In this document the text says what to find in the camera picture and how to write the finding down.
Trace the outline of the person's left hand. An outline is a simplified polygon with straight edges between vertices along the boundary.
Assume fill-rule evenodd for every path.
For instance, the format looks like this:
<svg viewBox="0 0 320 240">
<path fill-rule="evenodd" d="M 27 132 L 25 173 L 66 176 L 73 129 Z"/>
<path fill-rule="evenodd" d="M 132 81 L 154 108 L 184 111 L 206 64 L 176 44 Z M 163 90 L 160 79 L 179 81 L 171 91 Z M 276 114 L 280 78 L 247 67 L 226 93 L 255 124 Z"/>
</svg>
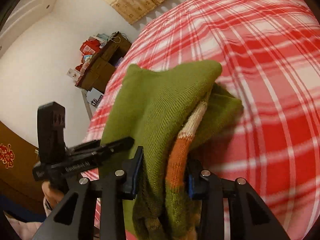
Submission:
<svg viewBox="0 0 320 240">
<path fill-rule="evenodd" d="M 44 194 L 44 208 L 49 211 L 52 211 L 64 197 L 64 194 L 55 189 L 49 181 L 42 183 L 42 191 Z"/>
</svg>

